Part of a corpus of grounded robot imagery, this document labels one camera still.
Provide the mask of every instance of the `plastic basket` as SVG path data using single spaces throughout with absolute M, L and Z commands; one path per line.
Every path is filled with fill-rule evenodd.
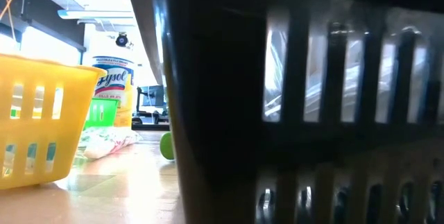
M 83 129 L 113 126 L 118 103 L 117 99 L 93 98 Z
M 444 21 L 425 11 L 444 12 L 444 6 L 433 0 L 341 1 L 132 0 L 141 31 L 156 28 L 162 36 L 157 41 L 186 223 L 443 222 L 444 132 L 437 113 Z M 392 17 L 403 10 L 420 12 Z M 286 31 L 286 61 L 280 118 L 265 121 L 272 27 Z M 304 119 L 307 56 L 316 49 L 311 37 L 322 31 L 319 118 L 310 122 Z M 345 57 L 356 34 L 364 48 L 355 117 L 345 122 Z M 155 37 L 146 36 L 152 51 Z M 387 121 L 376 122 L 386 39 L 395 46 L 396 69 Z M 418 116 L 410 121 L 418 45 L 429 55 Z M 432 189 L 435 182 L 441 193 Z M 406 184 L 413 187 L 408 200 Z
M 0 60 L 0 189 L 66 177 L 106 71 L 6 54 Z

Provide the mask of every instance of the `black basket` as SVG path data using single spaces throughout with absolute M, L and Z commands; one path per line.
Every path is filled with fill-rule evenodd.
M 437 174 L 443 155 L 437 140 L 444 132 L 437 123 L 444 50 L 444 20 L 439 13 L 444 4 L 438 0 L 153 1 L 162 33 L 187 223 L 295 223 L 295 216 L 303 212 L 312 223 L 337 223 L 341 218 L 344 223 L 378 219 L 395 223 L 401 218 L 397 215 L 409 223 L 439 221 L 438 207 L 432 217 L 427 209 L 429 189 L 441 181 Z M 133 0 L 133 7 L 141 19 L 142 5 Z M 266 36 L 275 12 L 287 19 L 282 107 L 279 121 L 265 121 Z M 318 26 L 325 29 L 327 39 L 323 86 L 318 121 L 307 122 L 309 36 Z M 364 48 L 355 117 L 344 122 L 344 64 L 351 35 L 358 35 Z M 395 69 L 387 120 L 380 123 L 375 115 L 381 52 L 387 41 L 396 46 Z M 424 83 L 418 112 L 409 120 L 418 43 L 427 49 Z M 413 207 L 399 214 L 398 198 L 406 183 L 414 187 L 409 200 Z M 373 199 L 380 203 L 376 211 L 369 207 L 368 197 L 378 184 L 382 192 Z M 302 189 L 308 186 L 313 190 L 312 207 L 301 210 L 298 192 L 307 198 Z M 347 191 L 342 217 L 333 211 L 338 186 Z

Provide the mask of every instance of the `yellow basket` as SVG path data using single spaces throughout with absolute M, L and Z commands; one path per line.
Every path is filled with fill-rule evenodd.
M 0 189 L 65 178 L 106 71 L 6 54 L 0 62 Z

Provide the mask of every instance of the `security camera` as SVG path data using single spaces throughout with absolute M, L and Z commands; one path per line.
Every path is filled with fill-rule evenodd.
M 116 45 L 120 47 L 126 47 L 128 45 L 128 37 L 126 37 L 126 33 L 119 33 L 119 36 L 116 38 Z

